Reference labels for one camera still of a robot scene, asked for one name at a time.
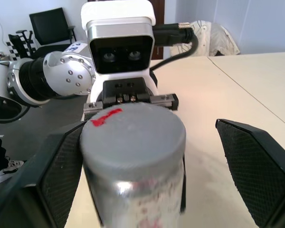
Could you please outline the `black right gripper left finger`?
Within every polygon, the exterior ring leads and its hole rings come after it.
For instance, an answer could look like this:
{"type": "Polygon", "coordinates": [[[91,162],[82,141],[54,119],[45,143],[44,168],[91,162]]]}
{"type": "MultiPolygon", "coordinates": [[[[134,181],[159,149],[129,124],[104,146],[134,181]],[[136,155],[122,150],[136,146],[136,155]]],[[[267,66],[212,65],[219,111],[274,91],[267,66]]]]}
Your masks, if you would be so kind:
{"type": "Polygon", "coordinates": [[[78,183],[83,158],[83,122],[50,134],[0,193],[0,228],[63,228],[78,183]]]}

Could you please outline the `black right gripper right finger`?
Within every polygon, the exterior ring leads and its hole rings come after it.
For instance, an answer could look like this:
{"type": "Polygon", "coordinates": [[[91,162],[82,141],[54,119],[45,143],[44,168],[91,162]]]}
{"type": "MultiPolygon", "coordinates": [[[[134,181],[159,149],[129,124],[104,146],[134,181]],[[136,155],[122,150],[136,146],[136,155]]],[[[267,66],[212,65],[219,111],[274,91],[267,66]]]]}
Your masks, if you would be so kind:
{"type": "Polygon", "coordinates": [[[259,228],[285,228],[285,149],[266,131],[216,120],[233,182],[259,228]]]}

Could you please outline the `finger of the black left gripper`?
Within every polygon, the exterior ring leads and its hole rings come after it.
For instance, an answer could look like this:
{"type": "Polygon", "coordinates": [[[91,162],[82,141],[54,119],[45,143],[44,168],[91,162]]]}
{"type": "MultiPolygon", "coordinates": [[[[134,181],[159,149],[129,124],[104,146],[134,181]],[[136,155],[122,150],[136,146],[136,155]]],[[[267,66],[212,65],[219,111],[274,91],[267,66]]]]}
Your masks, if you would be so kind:
{"type": "Polygon", "coordinates": [[[182,195],[181,195],[181,204],[180,204],[180,214],[185,213],[185,210],[186,210],[186,182],[187,182],[187,177],[186,177],[185,156],[183,156],[182,162],[183,162],[184,175],[183,175],[183,186],[182,186],[182,195]]]}

